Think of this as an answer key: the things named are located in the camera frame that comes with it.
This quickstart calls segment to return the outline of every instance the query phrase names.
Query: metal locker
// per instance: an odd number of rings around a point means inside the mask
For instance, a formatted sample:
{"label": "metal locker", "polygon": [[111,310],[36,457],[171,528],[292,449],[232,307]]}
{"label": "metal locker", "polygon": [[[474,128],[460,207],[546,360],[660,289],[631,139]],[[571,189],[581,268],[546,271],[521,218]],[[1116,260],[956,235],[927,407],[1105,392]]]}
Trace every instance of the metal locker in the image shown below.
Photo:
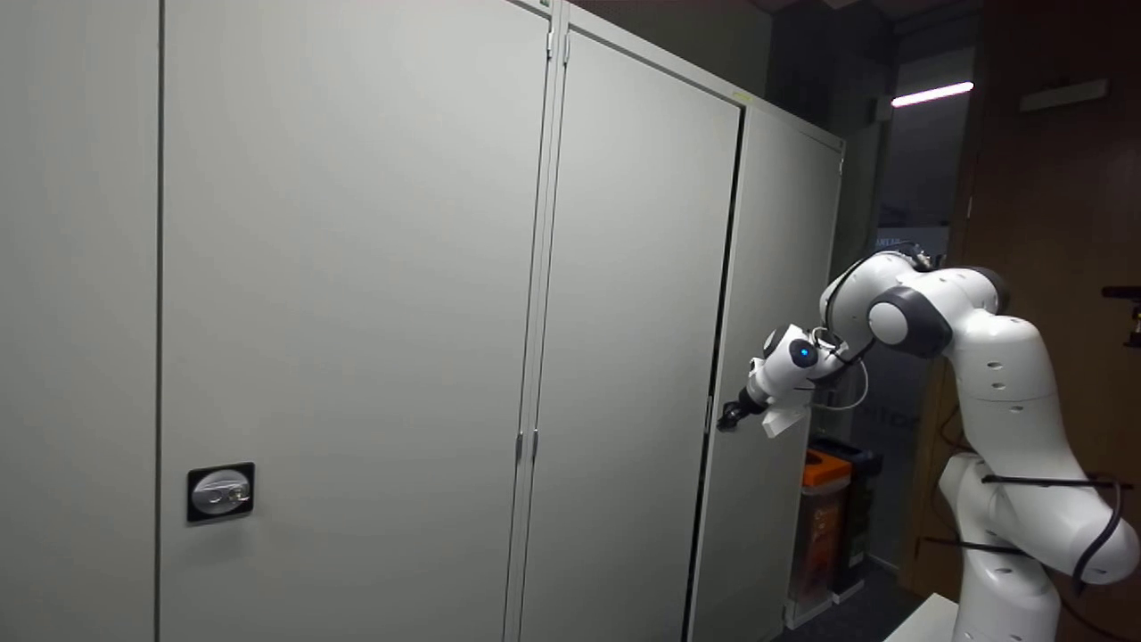
{"label": "metal locker", "polygon": [[[827,285],[841,143],[777,114],[745,111],[735,257],[727,271],[717,399],[784,325],[813,325]],[[710,432],[695,642],[770,638],[784,628],[806,424],[767,439],[756,417]]]}
{"label": "metal locker", "polygon": [[164,21],[164,642],[499,642],[549,18]]}
{"label": "metal locker", "polygon": [[738,114],[571,32],[524,642],[681,638]]}
{"label": "metal locker", "polygon": [[157,4],[0,4],[0,638],[153,638]]}

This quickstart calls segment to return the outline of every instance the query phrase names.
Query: orange object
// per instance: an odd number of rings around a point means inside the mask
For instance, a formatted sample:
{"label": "orange object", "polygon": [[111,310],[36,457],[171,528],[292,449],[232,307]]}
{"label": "orange object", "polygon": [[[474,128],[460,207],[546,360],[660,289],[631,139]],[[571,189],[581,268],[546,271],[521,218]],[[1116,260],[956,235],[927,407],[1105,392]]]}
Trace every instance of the orange object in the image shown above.
{"label": "orange object", "polygon": [[806,471],[802,471],[802,485],[806,492],[824,489],[827,482],[849,482],[852,478],[852,464],[841,457],[831,457],[824,449],[809,449]]}
{"label": "orange object", "polygon": [[792,603],[809,606],[827,599],[831,571],[841,546],[845,489],[852,464],[820,449],[809,449],[802,471],[802,506],[795,539]]}

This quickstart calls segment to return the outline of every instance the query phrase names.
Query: floor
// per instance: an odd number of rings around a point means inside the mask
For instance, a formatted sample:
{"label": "floor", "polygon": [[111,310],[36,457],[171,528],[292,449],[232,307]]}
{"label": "floor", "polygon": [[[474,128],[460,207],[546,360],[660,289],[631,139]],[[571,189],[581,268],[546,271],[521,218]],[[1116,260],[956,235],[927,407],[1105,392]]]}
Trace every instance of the floor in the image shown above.
{"label": "floor", "polygon": [[799,631],[784,631],[777,642],[881,642],[888,638],[923,599],[895,585],[895,574],[881,564],[866,564],[866,581],[856,596],[831,606]]}

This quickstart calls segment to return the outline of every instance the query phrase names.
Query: black cable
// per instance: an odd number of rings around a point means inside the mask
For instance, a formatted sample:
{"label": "black cable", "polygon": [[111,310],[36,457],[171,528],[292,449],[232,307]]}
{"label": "black cable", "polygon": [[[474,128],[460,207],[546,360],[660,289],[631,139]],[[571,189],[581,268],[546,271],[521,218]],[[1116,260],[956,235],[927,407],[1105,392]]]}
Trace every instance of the black cable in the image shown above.
{"label": "black cable", "polygon": [[856,271],[859,264],[866,264],[866,260],[870,260],[870,257],[849,264],[849,268],[834,278],[834,289],[831,289],[827,300],[824,300],[824,317],[820,317],[820,325],[824,325],[831,335],[834,335],[834,328],[831,328],[834,296],[845,289],[845,282],[852,278],[852,271]]}
{"label": "black cable", "polygon": [[852,371],[874,346],[877,346],[877,339],[866,339],[859,350],[841,353],[841,367],[827,378]]}
{"label": "black cable", "polygon": [[981,553],[995,553],[995,556],[1027,556],[1023,549],[1013,549],[1013,546],[984,546],[984,542],[963,542],[963,539],[920,539],[920,546],[923,542],[956,546],[956,549],[981,549]]}
{"label": "black cable", "polygon": [[[831,385],[831,382],[838,382],[838,375],[841,371],[834,371],[834,375],[827,375],[827,378],[820,378],[820,396],[827,392],[827,399],[834,399],[838,396],[838,389],[824,389],[824,385]],[[856,392],[856,399],[845,399],[845,403],[813,403],[817,410],[827,410],[827,414],[852,414],[852,410],[859,410],[863,403],[866,403],[866,396],[870,396],[870,371],[866,371],[866,364],[859,364],[859,392]]]}
{"label": "black cable", "polygon": [[1077,556],[1073,564],[1073,592],[1080,596],[1084,592],[1084,567],[1095,560],[1095,553],[1112,539],[1112,531],[1120,528],[1120,485],[1112,485],[1112,514],[1102,528],[1102,535]]}
{"label": "black cable", "polygon": [[1084,553],[1077,556],[1073,564],[1073,596],[1080,596],[1088,585],[1084,585],[1084,567],[1098,556],[1098,549],[1112,539],[1112,531],[1120,528],[1123,521],[1123,510],[1120,510],[1120,492],[1123,489],[1134,489],[1134,485],[1123,485],[1123,482],[1098,482],[1098,478],[1002,478],[1002,474],[988,474],[984,485],[1066,485],[1066,489],[1112,489],[1112,510],[1109,510],[1109,521],[1105,528],[1098,531],[1098,539],[1091,546],[1084,546]]}

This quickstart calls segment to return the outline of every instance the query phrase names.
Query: cabinet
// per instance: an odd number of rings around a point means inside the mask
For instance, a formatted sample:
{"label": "cabinet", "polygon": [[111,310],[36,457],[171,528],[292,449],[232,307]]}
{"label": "cabinet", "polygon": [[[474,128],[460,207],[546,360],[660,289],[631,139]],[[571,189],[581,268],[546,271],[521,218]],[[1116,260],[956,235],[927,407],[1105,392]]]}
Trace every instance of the cabinet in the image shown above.
{"label": "cabinet", "polygon": [[[496,642],[542,14],[168,0],[164,642]],[[185,474],[257,510],[185,524]]]}
{"label": "cabinet", "polygon": [[[717,399],[784,325],[813,325],[827,285],[841,146],[788,114],[749,107],[735,203]],[[695,642],[774,638],[795,549],[806,424],[767,439],[756,417],[710,432]]]}
{"label": "cabinet", "polygon": [[157,4],[0,4],[0,638],[153,638]]}
{"label": "cabinet", "polygon": [[685,635],[749,96],[510,0],[18,0],[0,78],[4,642]]}
{"label": "cabinet", "polygon": [[742,111],[571,32],[524,642],[674,642]]}

